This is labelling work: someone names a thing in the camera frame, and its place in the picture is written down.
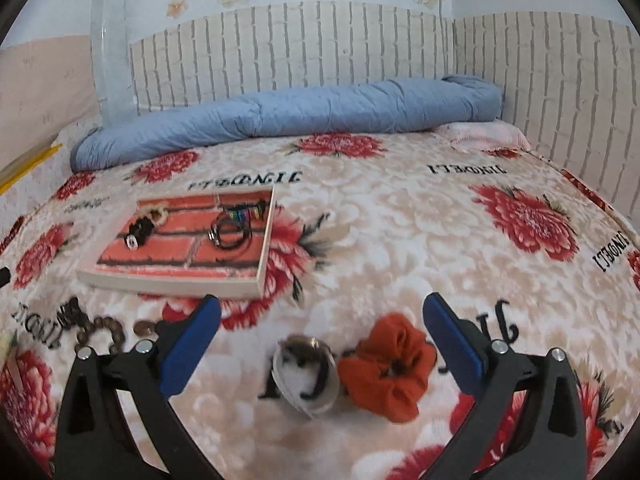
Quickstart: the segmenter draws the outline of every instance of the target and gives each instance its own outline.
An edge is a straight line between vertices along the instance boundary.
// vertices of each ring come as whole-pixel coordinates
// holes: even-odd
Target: bed
[[[106,212],[125,194],[215,192],[264,180],[278,196],[265,295],[222,302],[223,328],[172,400],[225,478],[418,478],[472,402],[441,360],[408,424],[357,410],[347,398],[309,421],[258,396],[289,333],[315,335],[340,353],[386,312],[420,326],[432,290],[516,351],[565,348],[579,380],[590,478],[612,456],[638,416],[640,395],[640,251],[628,222],[533,152],[462,153],[429,133],[335,134],[245,140],[79,173],[29,217],[1,256],[15,270],[0,291],[0,326],[18,329],[25,396],[6,370],[0,404],[46,471],[76,341],[71,332],[43,339],[33,315],[54,319],[75,295],[90,317],[119,320],[129,349],[136,320],[183,319],[197,304],[76,278]],[[106,345],[96,339],[98,351]],[[122,402],[144,458],[162,467],[132,401]],[[514,396],[484,466],[504,452],[521,407]]]

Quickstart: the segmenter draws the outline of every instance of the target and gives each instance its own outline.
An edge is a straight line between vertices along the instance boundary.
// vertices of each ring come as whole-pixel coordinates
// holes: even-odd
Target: striped wallpaper
[[[433,14],[354,2],[252,7],[130,46],[140,114],[281,88],[442,77],[452,27]]]
[[[455,71],[501,86],[503,120],[640,226],[636,32],[563,12],[463,18],[453,29]]]

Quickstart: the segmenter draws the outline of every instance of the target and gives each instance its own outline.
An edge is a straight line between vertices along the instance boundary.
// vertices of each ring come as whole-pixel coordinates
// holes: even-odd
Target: orange scrunchie
[[[436,359],[424,332],[402,314],[391,313],[360,340],[354,356],[340,359],[338,375],[357,407],[391,422],[409,422],[418,416],[417,403],[427,391]],[[392,364],[404,373],[389,377]]]

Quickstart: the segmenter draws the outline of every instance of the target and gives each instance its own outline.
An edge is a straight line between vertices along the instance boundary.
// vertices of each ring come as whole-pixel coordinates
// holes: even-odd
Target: box
[[[262,219],[251,220],[248,241],[230,251],[216,247],[209,230],[225,215],[223,208],[251,206],[260,200],[266,202],[266,209]],[[131,201],[98,227],[76,267],[78,278],[88,285],[161,296],[261,298],[274,204],[273,186]],[[167,209],[166,222],[153,230],[142,247],[130,250],[125,240],[129,225],[138,218],[140,208],[154,205]]]

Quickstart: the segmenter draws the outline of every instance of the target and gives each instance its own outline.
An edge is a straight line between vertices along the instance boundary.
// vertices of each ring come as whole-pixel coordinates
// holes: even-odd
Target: silver screw
[[[135,349],[139,354],[148,354],[154,347],[154,342],[151,339],[143,339],[136,343]]]
[[[491,343],[492,350],[497,354],[506,354],[509,351],[509,345],[502,339],[496,339]]]
[[[562,350],[561,348],[554,348],[551,351],[551,357],[556,361],[562,362],[566,359],[566,354],[564,353],[564,350]]]
[[[83,346],[81,349],[78,350],[78,353],[76,355],[78,356],[78,359],[82,359],[82,361],[84,361],[85,359],[88,359],[89,357],[91,357],[91,354],[92,354],[91,348],[89,348],[88,346]]]

